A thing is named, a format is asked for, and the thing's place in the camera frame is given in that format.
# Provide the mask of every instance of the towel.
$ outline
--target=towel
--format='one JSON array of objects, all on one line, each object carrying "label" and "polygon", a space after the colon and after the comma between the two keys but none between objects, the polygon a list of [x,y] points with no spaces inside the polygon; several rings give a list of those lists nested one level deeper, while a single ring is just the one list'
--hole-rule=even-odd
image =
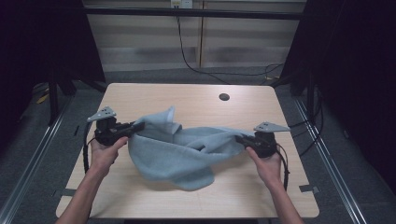
[{"label": "towel", "polygon": [[226,127],[183,129],[173,121],[175,108],[147,115],[145,129],[129,140],[131,159],[147,180],[170,181],[185,190],[204,188],[214,182],[210,165],[225,161],[244,150],[236,135],[250,132]]}]

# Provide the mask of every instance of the aluminum rail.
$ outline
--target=aluminum rail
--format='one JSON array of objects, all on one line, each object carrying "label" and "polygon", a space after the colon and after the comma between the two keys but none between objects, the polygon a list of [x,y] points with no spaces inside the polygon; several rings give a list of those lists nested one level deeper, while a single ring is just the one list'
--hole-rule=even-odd
[{"label": "aluminum rail", "polygon": [[[295,104],[297,105],[297,108],[302,118],[304,120],[307,120],[308,119],[306,115],[307,111],[304,103],[300,100],[296,100]],[[308,129],[311,138],[315,141],[315,139],[319,134],[317,127],[311,125],[310,122],[307,122],[306,128]],[[352,218],[353,223],[367,224],[367,221],[363,215],[363,212],[361,211],[361,208],[359,207],[359,204],[357,203],[355,197],[352,195],[351,191],[349,190],[349,187],[347,186],[347,183],[345,182],[344,178],[341,176],[334,160],[332,159],[332,155],[330,154],[329,149],[327,149],[321,137],[318,137],[316,146],[318,149],[318,153],[322,158],[324,165],[327,171],[329,172],[330,177],[332,178],[332,182],[337,188],[338,193],[344,203],[344,206],[346,207],[346,210],[348,211],[350,217]]]},{"label": "aluminum rail", "polygon": [[32,159],[30,159],[29,164],[26,166],[25,170],[21,178],[19,179],[17,185],[14,190],[12,190],[11,194],[8,196],[4,206],[0,210],[0,223],[8,224],[11,223],[15,214],[17,213],[18,208],[21,205],[24,195],[30,187],[30,183],[35,177],[35,173],[38,170],[40,163],[43,161],[44,156],[46,155],[49,145],[58,132],[58,129],[62,123],[64,118],[64,112],[69,107],[72,101],[72,97],[68,97],[65,102],[64,108],[59,114],[58,118],[52,123],[51,126],[46,130],[43,138],[41,139],[40,144],[35,150],[35,154]]},{"label": "aluminum rail", "polygon": [[208,17],[299,21],[304,13],[236,11],[214,9],[162,8],[162,7],[35,7],[30,10],[40,13],[83,13],[91,15]]}]

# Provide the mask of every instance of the black round hole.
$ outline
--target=black round hole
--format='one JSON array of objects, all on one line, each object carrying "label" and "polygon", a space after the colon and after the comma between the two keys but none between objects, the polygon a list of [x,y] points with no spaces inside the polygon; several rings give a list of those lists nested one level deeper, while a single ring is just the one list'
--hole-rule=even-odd
[{"label": "black round hole", "polygon": [[227,93],[222,93],[222,94],[219,95],[219,98],[222,101],[228,101],[228,100],[230,100],[230,95],[227,94]]}]

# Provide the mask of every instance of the table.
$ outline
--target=table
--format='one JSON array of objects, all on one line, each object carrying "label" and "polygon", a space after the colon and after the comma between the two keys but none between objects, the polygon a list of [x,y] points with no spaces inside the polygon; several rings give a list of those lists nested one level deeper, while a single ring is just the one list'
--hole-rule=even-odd
[{"label": "table", "polygon": [[[230,99],[220,100],[222,93],[227,93]],[[117,112],[118,122],[131,122],[173,105],[175,122],[183,128],[226,126],[253,131],[264,121],[287,126],[274,89],[263,86],[116,83],[108,86],[98,109],[106,105]],[[288,153],[291,200],[302,217],[316,217],[318,206],[313,193],[302,193],[299,189],[309,183],[290,133],[276,133],[276,141]],[[215,173],[212,185],[185,191],[170,183],[144,179],[135,169],[125,146],[99,188],[91,216],[125,219],[276,217],[271,195],[245,151],[212,169]],[[76,189],[83,176],[80,156],[66,188]],[[70,200],[71,197],[62,197],[57,216]]]}]

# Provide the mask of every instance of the light blue fabric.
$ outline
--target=light blue fabric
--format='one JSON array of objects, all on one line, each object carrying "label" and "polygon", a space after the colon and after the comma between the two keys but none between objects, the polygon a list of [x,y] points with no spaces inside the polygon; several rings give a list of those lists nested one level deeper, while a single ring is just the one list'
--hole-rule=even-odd
[{"label": "light blue fabric", "polygon": [[145,129],[129,140],[134,165],[148,180],[171,181],[195,190],[213,183],[211,164],[227,160],[244,150],[236,135],[252,133],[221,127],[182,129],[173,122],[175,109],[147,115]]}]

